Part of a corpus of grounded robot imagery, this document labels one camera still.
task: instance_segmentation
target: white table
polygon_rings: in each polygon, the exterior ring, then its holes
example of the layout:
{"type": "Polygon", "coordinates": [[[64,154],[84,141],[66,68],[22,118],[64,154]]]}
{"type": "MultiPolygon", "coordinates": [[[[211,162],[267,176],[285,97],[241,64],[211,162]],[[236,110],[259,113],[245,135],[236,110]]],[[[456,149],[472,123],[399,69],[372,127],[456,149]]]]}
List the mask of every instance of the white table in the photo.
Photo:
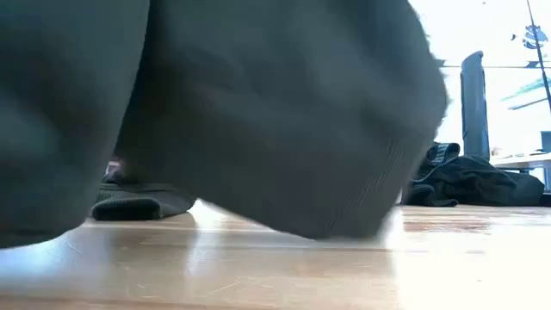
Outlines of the white table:
{"type": "Polygon", "coordinates": [[[551,153],[541,154],[541,155],[532,155],[532,156],[492,159],[490,160],[490,163],[494,167],[499,169],[510,169],[510,170],[518,170],[518,171],[526,171],[534,168],[551,168],[551,153]]]}

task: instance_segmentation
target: desk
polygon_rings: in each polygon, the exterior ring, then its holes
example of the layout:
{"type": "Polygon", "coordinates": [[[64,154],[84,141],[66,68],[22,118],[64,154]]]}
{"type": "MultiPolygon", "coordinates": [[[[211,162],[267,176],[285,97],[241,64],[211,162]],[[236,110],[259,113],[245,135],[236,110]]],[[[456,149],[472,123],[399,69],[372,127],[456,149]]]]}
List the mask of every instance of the desk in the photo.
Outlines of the desk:
{"type": "Polygon", "coordinates": [[[496,168],[511,170],[551,168],[551,154],[492,159],[490,163],[496,168]]]}
{"type": "Polygon", "coordinates": [[[2,310],[551,309],[551,209],[396,208],[378,239],[320,243],[199,202],[0,251],[2,310]]]}

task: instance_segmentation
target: gray sweatpants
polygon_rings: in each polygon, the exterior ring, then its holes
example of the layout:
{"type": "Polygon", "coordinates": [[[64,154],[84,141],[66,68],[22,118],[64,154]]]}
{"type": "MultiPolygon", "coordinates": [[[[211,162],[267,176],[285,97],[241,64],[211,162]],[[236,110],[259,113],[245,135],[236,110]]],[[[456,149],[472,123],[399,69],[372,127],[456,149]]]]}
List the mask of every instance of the gray sweatpants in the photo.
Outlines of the gray sweatpants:
{"type": "Polygon", "coordinates": [[[0,247],[79,226],[114,152],[280,231],[373,235],[445,107],[406,0],[0,0],[0,247]]]}

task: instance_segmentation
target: dark clothing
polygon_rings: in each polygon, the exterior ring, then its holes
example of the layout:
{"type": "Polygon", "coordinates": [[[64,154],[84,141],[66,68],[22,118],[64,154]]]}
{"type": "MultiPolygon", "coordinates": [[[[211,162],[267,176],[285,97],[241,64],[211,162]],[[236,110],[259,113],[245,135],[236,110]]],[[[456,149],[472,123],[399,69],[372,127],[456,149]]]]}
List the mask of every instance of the dark clothing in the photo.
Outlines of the dark clothing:
{"type": "Polygon", "coordinates": [[[121,173],[109,172],[90,216],[94,220],[161,220],[187,212],[195,197],[169,184],[143,184],[121,173]]]}
{"type": "Polygon", "coordinates": [[[445,109],[406,0],[0,0],[0,247],[79,226],[114,151],[279,231],[370,236],[445,109]]]}
{"type": "Polygon", "coordinates": [[[539,205],[544,186],[536,177],[498,170],[483,158],[458,156],[459,151],[455,143],[435,143],[404,203],[427,207],[539,205]]]}

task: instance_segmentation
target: clothing pile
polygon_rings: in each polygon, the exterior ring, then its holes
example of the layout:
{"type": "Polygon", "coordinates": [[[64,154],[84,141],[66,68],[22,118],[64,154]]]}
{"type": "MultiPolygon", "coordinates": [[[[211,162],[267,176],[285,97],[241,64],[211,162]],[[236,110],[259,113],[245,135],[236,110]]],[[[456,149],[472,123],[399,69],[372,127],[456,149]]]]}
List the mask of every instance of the clothing pile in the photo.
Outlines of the clothing pile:
{"type": "Polygon", "coordinates": [[[459,156],[460,150],[456,143],[434,142],[405,190],[402,204],[540,205],[544,185],[536,177],[499,170],[484,158],[459,156]]]}
{"type": "Polygon", "coordinates": [[[90,216],[95,220],[161,220],[183,214],[195,197],[168,184],[144,184],[110,164],[90,216]]]}

